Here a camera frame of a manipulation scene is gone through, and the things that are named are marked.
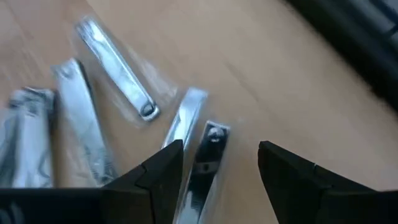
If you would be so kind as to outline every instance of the plastic packaging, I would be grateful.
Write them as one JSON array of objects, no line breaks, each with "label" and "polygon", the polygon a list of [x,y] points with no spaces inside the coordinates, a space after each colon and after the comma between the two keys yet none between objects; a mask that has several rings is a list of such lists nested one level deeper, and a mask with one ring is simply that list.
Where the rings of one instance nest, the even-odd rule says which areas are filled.
[{"label": "plastic packaging", "polygon": [[1,187],[53,187],[50,122],[54,118],[51,90],[16,90],[1,126]]},{"label": "plastic packaging", "polygon": [[85,157],[96,185],[101,187],[115,179],[117,174],[113,166],[112,152],[103,136],[83,69],[74,58],[53,66],[63,110],[75,136],[85,150]]},{"label": "plastic packaging", "polygon": [[106,93],[125,119],[147,126],[177,99],[177,85],[132,47],[120,44],[96,19],[83,18],[75,30],[73,45],[93,92]]}]

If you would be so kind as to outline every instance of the wooden table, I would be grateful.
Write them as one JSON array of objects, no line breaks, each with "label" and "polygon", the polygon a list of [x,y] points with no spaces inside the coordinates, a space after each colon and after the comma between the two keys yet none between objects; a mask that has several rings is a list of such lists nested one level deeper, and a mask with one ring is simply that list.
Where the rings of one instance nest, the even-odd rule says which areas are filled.
[{"label": "wooden table", "polygon": [[[73,55],[72,25],[85,14],[182,90],[209,91],[203,119],[229,124],[231,136],[205,223],[277,223],[257,168],[262,140],[376,190],[398,189],[396,114],[282,0],[3,1],[0,68],[12,68],[2,70],[3,100],[21,85],[53,86],[49,66]],[[175,109],[137,129],[107,105],[99,113],[127,172],[159,150]],[[68,144],[54,151],[59,185],[71,186]]]}]

